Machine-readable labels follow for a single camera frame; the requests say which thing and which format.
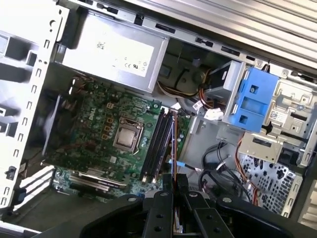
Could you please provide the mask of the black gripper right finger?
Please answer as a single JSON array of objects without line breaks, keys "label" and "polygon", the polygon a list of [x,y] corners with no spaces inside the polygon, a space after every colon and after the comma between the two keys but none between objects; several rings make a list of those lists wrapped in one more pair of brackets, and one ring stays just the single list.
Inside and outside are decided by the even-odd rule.
[{"label": "black gripper right finger", "polygon": [[187,176],[177,175],[180,223],[203,238],[294,238],[296,223],[238,197],[222,196],[209,203],[190,191]]}]

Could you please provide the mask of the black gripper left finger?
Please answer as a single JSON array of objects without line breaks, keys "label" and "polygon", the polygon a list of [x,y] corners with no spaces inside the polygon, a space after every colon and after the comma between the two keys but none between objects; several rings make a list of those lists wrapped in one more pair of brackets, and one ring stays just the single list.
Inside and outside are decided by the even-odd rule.
[{"label": "black gripper left finger", "polygon": [[43,238],[170,238],[173,177],[152,198],[124,195],[41,233]]}]

